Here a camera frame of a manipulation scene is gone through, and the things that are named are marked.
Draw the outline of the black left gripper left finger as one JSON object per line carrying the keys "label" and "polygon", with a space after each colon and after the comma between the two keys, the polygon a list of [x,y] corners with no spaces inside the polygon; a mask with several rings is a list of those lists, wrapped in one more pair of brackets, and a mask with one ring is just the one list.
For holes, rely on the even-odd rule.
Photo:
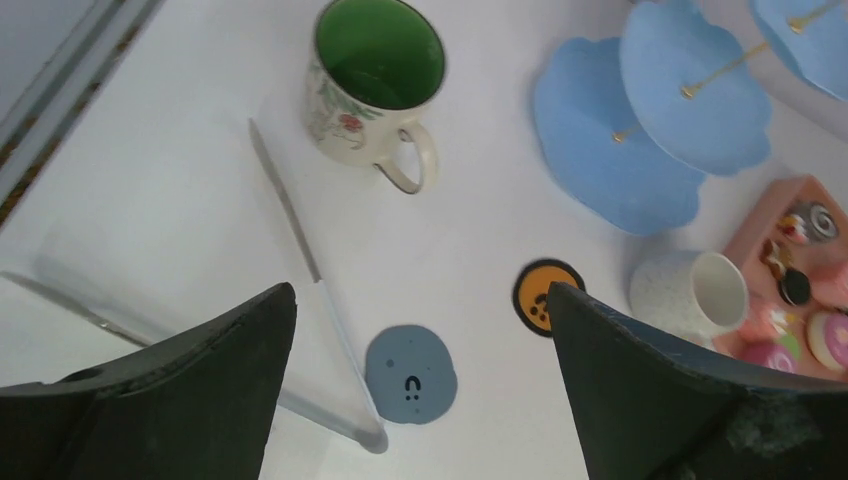
{"label": "black left gripper left finger", "polygon": [[280,283],[51,383],[1,391],[5,479],[255,479],[296,328]]}

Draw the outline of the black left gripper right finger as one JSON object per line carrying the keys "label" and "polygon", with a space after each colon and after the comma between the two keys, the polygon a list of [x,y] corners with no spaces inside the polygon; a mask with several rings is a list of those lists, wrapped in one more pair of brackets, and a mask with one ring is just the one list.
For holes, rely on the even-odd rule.
{"label": "black left gripper right finger", "polygon": [[553,284],[551,331],[593,479],[843,479],[847,387],[713,352]]}

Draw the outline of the magenta swirl roll cake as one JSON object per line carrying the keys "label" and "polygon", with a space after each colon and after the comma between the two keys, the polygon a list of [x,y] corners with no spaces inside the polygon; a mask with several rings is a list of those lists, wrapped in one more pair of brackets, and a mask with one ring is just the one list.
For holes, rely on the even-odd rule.
{"label": "magenta swirl roll cake", "polygon": [[794,374],[797,372],[797,359],[792,352],[778,342],[757,342],[748,344],[738,359],[746,363],[772,370]]}

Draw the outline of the metal tongs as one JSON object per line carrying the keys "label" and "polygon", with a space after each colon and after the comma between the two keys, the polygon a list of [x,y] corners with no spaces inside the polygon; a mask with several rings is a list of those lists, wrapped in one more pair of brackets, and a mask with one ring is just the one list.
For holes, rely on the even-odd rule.
{"label": "metal tongs", "polygon": [[[245,163],[256,169],[259,186],[275,195],[272,211],[276,218],[270,226],[283,238],[280,249],[285,258],[283,267],[275,272],[291,284],[297,303],[292,352],[277,402],[371,453],[383,453],[388,436],[348,343],[343,319],[254,120],[248,122],[248,132],[254,153]],[[173,317],[156,312],[151,302],[136,307],[128,290],[102,287],[55,256],[37,257],[31,275],[5,269],[1,276],[140,348],[182,330]]]}

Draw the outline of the green macaron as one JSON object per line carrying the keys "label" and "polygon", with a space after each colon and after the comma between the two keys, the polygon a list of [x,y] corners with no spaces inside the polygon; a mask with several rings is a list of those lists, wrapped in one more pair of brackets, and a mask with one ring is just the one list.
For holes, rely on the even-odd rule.
{"label": "green macaron", "polygon": [[782,345],[790,355],[795,359],[799,360],[801,357],[801,344],[798,338],[792,333],[786,333],[779,337],[776,342]]}

